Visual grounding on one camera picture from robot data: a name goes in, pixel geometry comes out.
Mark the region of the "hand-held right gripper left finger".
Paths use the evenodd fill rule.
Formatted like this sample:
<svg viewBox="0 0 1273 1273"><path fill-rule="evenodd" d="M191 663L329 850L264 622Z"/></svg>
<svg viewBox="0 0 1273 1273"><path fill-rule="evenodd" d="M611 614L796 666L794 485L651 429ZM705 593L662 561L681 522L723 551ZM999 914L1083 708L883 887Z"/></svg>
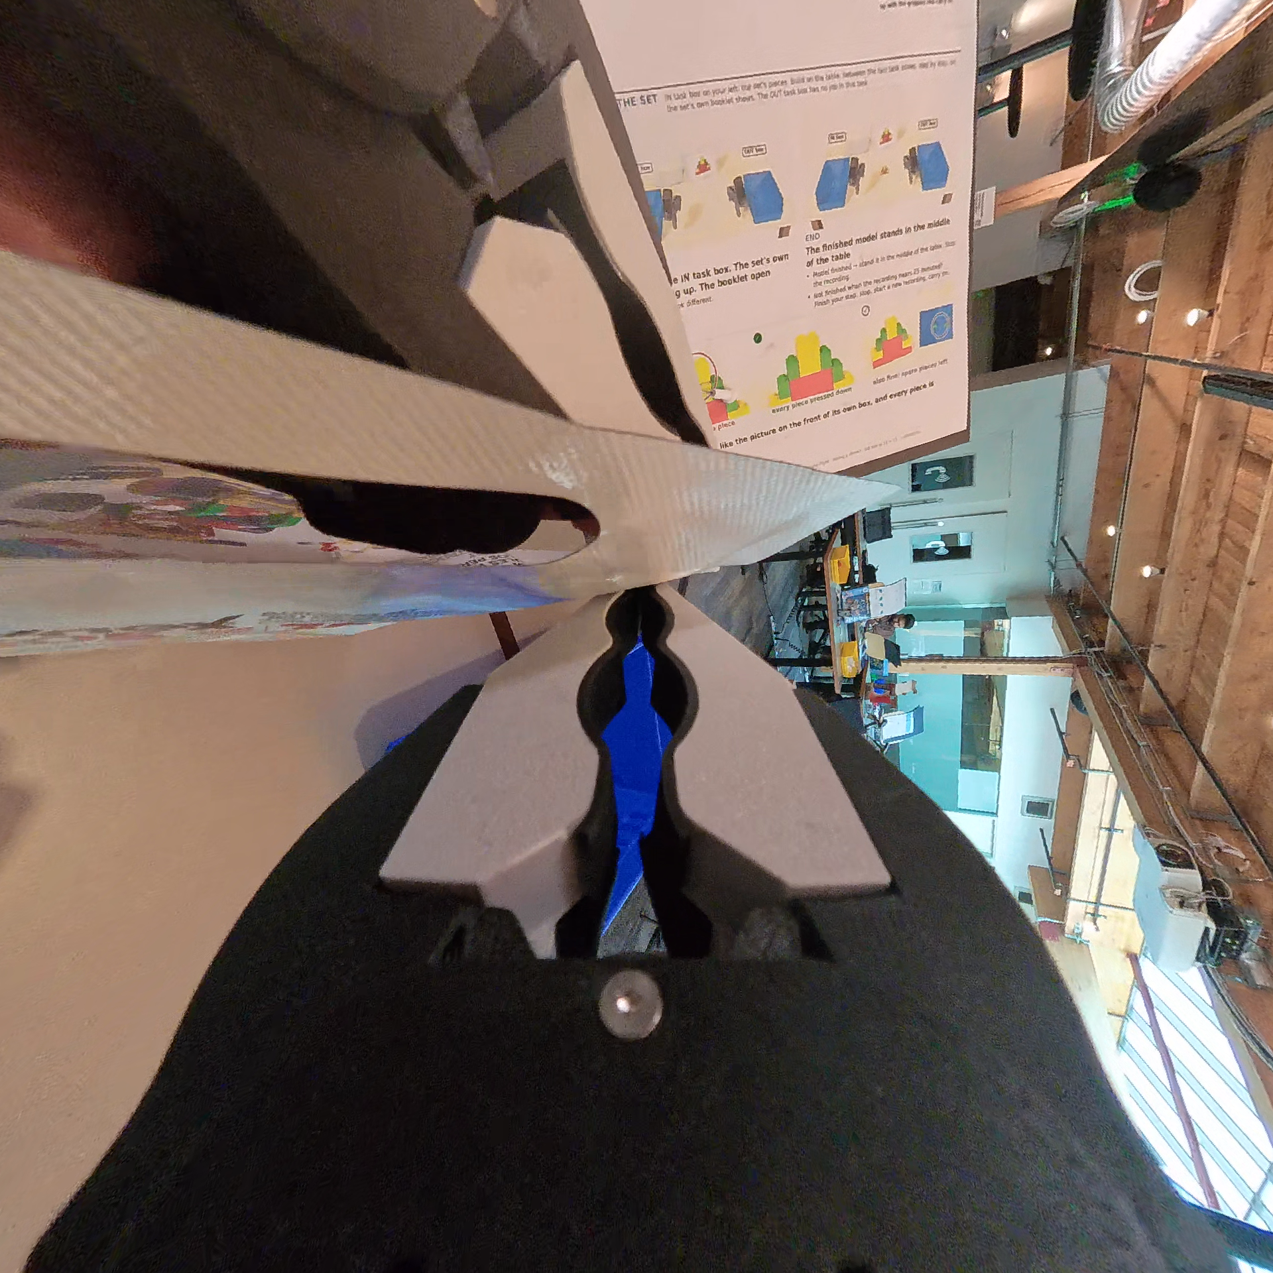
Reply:
<svg viewBox="0 0 1273 1273"><path fill-rule="evenodd" d="M634 592L586 600L477 692L378 879L512 914L539 957L598 957L615 881L603 684L634 633Z"/></svg>

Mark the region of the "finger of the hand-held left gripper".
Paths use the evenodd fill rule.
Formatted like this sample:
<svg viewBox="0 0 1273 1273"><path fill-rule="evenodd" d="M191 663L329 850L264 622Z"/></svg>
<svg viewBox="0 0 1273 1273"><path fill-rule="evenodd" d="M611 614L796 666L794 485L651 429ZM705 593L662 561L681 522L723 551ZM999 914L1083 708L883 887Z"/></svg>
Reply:
<svg viewBox="0 0 1273 1273"><path fill-rule="evenodd" d="M606 303L625 370L665 434L713 447L671 275L640 180L630 174L625 132L613 134L582 61L570 61L552 86L579 205L568 215L570 236Z"/></svg>
<svg viewBox="0 0 1273 1273"><path fill-rule="evenodd" d="M611 272L611 308L576 243L491 217L470 239L459 288L570 422L642 438L683 438L683 329L657 263L647 294Z"/></svg>

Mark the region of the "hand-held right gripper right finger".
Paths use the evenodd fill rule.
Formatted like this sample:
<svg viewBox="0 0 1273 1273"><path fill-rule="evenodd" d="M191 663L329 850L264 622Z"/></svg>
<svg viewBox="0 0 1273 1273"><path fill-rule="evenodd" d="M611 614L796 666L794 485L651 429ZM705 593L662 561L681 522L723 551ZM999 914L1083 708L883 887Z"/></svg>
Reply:
<svg viewBox="0 0 1273 1273"><path fill-rule="evenodd" d="M892 878L796 688L674 587L639 605L671 727L640 844L666 955L832 959L813 910Z"/></svg>

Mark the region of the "printed plastic toy bag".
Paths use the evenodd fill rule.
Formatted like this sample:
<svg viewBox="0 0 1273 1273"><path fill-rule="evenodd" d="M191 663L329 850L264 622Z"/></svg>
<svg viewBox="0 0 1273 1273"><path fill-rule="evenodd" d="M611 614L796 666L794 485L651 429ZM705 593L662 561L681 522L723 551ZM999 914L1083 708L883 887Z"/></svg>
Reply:
<svg viewBox="0 0 1273 1273"><path fill-rule="evenodd" d="M533 548L323 535L224 473L564 501ZM2 255L2 657L349 635L754 566L892 485L568 422Z"/></svg>

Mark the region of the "person's left hand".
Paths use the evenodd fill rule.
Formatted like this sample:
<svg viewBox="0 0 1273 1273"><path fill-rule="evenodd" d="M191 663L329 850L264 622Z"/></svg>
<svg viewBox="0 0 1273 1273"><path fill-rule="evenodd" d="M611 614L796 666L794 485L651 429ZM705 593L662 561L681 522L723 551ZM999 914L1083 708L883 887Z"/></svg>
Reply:
<svg viewBox="0 0 1273 1273"><path fill-rule="evenodd" d="M2 105L2 251L116 284L152 264L144 205L74 130Z"/></svg>

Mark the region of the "blue plastic bin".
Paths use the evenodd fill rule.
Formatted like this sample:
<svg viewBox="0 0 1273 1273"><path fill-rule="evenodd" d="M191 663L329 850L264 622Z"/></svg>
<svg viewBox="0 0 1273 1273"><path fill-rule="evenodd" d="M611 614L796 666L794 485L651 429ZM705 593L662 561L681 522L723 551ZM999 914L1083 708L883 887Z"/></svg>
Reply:
<svg viewBox="0 0 1273 1273"><path fill-rule="evenodd" d="M619 914L639 883L639 843L651 830L660 788L660 760L671 738L651 703L653 659L639 635L624 642L624 661L608 661L603 684L624 686L616 710L599 734L608 757L615 808L616 867L599 933Z"/></svg>

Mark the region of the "printed instruction sheet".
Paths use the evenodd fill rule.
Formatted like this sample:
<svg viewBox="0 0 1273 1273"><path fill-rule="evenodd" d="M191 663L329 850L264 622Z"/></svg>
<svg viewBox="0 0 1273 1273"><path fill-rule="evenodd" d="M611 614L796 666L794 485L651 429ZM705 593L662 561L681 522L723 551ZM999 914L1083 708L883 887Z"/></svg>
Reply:
<svg viewBox="0 0 1273 1273"><path fill-rule="evenodd" d="M967 424L979 3L585 3L713 443L886 470Z"/></svg>

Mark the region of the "white ceiling projector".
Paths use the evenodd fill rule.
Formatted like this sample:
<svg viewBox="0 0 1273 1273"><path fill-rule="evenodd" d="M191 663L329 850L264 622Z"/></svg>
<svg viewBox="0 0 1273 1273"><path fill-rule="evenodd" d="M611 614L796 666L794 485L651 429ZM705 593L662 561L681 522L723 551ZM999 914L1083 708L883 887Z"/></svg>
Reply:
<svg viewBox="0 0 1273 1273"><path fill-rule="evenodd" d="M1205 872L1192 850L1175 840L1133 832L1136 883L1133 910L1141 927L1141 955L1165 974L1237 963L1240 978L1271 988L1271 957L1261 923L1239 907L1231 887Z"/></svg>

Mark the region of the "ribbed air duct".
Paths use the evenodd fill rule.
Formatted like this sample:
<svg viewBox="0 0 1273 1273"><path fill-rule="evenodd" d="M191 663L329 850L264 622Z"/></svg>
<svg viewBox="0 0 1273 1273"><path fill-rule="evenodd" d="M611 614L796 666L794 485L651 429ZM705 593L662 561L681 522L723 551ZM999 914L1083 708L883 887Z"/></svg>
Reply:
<svg viewBox="0 0 1273 1273"><path fill-rule="evenodd" d="M1239 27L1246 23L1258 3L1192 3L1181 17L1153 41L1136 67L1143 3L1106 3L1101 43L1094 71L1094 114L1104 134L1121 134Z"/></svg>

